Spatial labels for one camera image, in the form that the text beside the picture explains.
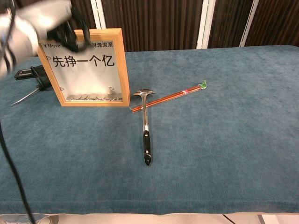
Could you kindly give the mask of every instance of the sign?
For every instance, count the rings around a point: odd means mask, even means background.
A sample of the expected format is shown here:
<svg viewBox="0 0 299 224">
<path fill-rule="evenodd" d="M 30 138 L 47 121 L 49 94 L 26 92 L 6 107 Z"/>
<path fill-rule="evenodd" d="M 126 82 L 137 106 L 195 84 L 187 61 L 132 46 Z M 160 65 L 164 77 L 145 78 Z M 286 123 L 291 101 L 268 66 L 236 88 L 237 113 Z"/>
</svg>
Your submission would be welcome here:
<svg viewBox="0 0 299 224">
<path fill-rule="evenodd" d="M 78 44 L 83 39 L 76 30 Z M 91 29 L 81 53 L 42 42 L 38 55 L 62 106 L 128 106 L 129 87 L 121 29 Z"/>
</svg>

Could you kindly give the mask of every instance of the green tip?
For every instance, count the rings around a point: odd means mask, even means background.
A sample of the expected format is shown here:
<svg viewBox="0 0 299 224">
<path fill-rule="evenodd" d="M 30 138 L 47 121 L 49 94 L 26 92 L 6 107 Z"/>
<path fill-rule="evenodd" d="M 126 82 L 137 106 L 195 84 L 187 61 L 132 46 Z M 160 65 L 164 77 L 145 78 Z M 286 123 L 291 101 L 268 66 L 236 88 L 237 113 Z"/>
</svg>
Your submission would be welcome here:
<svg viewBox="0 0 299 224">
<path fill-rule="evenodd" d="M 204 90 L 206 88 L 206 81 L 204 80 L 199 86 Z"/>
</svg>

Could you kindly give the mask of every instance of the wooden picture frame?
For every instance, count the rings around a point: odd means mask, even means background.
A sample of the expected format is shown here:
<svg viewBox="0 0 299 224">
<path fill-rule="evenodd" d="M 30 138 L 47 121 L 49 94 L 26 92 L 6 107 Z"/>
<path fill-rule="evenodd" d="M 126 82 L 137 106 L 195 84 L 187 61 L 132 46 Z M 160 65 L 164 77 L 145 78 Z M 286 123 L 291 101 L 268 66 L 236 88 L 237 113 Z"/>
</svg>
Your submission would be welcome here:
<svg viewBox="0 0 299 224">
<path fill-rule="evenodd" d="M 77 35 L 79 42 L 84 41 L 84 36 L 83 36 L 82 30 L 75 30 L 75 33 Z M 53 86 L 53 89 L 57 95 L 57 98 L 58 98 L 61 106 L 128 106 L 130 103 L 130 90 L 129 90 L 128 73 L 127 73 L 126 58 L 125 58 L 125 51 L 124 51 L 124 46 L 123 46 L 123 38 L 122 38 L 121 29 L 120 28 L 90 29 L 90 39 L 91 39 L 92 44 L 94 44 L 94 48 L 96 47 L 96 44 L 98 44 L 98 46 L 99 46 L 99 45 L 101 45 L 102 42 L 105 42 L 105 41 L 109 42 L 109 44 L 111 42 L 113 43 L 112 48 L 114 49 L 115 63 L 116 63 L 116 67 L 117 67 L 122 98 L 116 98 L 116 99 L 113 99 L 116 101 L 113 101 L 113 100 L 111 101 L 111 99 L 107 100 L 107 98 L 105 99 L 105 97 L 104 97 L 105 100 L 98 99 L 98 97 L 95 98 L 96 100 L 91 100 L 91 98 L 88 98 L 88 97 L 84 98 L 84 100 L 81 100 L 81 99 L 75 100 L 75 98 L 73 97 L 74 100 L 71 100 L 71 98 L 73 96 L 72 95 L 72 96 L 68 97 L 68 99 L 66 99 L 65 93 L 62 93 L 62 91 L 64 89 L 61 88 L 58 83 L 58 80 L 57 80 L 58 75 L 53 72 L 53 69 L 55 69 L 55 68 L 53 68 L 53 65 L 51 66 L 51 64 L 50 64 L 50 63 L 53 64 L 53 62 L 50 61 L 50 59 L 49 59 L 50 56 L 47 57 L 47 55 L 45 53 L 45 50 L 48 52 L 50 50 L 51 51 L 54 50 L 54 49 L 49 49 L 49 47 L 52 48 L 55 46 L 55 48 L 58 48 L 58 47 L 64 48 L 64 46 L 61 46 L 61 44 L 59 45 L 59 43 L 56 43 L 53 41 L 41 41 L 41 42 L 39 42 L 39 49 L 38 49 L 37 54 L 43 64 L 43 67 L 49 77 L 49 80 Z"/>
</svg>

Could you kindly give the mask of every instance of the black handle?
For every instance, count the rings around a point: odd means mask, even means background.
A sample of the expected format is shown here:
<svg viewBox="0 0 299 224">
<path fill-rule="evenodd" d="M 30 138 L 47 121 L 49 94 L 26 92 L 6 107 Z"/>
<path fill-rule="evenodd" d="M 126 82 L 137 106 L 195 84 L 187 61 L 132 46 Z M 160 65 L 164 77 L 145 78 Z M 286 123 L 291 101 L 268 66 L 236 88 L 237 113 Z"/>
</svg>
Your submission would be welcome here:
<svg viewBox="0 0 299 224">
<path fill-rule="evenodd" d="M 143 132 L 143 146 L 144 146 L 144 161 L 146 165 L 150 165 L 151 152 L 150 152 L 150 132 Z"/>
</svg>

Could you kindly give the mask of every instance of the table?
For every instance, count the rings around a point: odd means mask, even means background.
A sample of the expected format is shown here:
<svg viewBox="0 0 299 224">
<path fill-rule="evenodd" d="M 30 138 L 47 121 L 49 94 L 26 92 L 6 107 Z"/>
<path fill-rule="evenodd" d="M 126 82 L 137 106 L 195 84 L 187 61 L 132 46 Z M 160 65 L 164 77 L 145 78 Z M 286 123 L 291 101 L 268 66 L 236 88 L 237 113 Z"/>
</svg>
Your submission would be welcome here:
<svg viewBox="0 0 299 224">
<path fill-rule="evenodd" d="M 207 89 L 142 113 L 61 107 L 34 80 L 0 82 L 6 143 L 34 213 L 299 212 L 299 48 L 126 53 L 131 94 Z M 21 68 L 40 65 L 30 58 Z M 131 106 L 140 104 L 131 98 Z M 0 153 L 0 214 L 25 213 Z"/>
</svg>

